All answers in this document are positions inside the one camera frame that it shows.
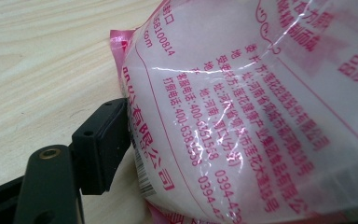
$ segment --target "transparent plastic packaging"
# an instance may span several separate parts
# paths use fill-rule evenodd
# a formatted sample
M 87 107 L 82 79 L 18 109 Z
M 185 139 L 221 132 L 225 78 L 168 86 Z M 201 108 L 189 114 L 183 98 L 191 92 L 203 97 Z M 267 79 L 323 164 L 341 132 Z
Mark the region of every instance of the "transparent plastic packaging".
M 358 1 L 163 1 L 111 44 L 153 214 L 358 220 Z

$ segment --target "black plastic part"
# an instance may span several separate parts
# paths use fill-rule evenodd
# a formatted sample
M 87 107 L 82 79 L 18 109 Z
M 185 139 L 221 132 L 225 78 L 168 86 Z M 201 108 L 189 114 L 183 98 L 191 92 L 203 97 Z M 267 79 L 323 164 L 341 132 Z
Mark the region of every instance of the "black plastic part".
M 101 105 L 75 131 L 70 147 L 83 194 L 101 195 L 110 189 L 130 144 L 126 99 Z
M 84 223 L 68 147 L 44 147 L 30 157 L 14 223 Z
M 22 177 L 0 186 L 0 223 L 12 223 L 19 199 Z

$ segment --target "wooden table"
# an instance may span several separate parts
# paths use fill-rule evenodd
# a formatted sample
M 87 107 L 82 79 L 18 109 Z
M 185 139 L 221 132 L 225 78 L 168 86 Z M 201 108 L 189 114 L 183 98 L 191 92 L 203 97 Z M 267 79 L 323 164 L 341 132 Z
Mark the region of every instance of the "wooden table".
M 103 102 L 121 97 L 111 29 L 142 25 L 159 0 L 0 1 L 0 185 L 41 147 L 71 142 Z M 87 223 L 151 223 L 132 148 L 112 189 L 83 197 Z

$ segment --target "wood grain surface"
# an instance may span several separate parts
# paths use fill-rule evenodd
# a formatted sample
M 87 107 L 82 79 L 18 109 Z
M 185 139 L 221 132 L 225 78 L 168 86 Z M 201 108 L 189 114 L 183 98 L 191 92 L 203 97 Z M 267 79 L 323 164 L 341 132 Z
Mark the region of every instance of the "wood grain surface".
M 142 25 L 159 0 L 0 1 L 0 185 L 41 147 L 71 142 L 103 102 L 121 97 L 111 29 Z M 103 196 L 83 197 L 87 223 L 151 223 L 132 148 Z

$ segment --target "plastic bag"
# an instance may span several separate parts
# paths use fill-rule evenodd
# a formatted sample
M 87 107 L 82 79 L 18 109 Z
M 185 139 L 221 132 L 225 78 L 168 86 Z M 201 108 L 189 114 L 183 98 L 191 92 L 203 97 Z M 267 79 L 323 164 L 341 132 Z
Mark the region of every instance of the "plastic bag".
M 171 222 L 358 220 L 358 1 L 163 1 L 111 43 Z

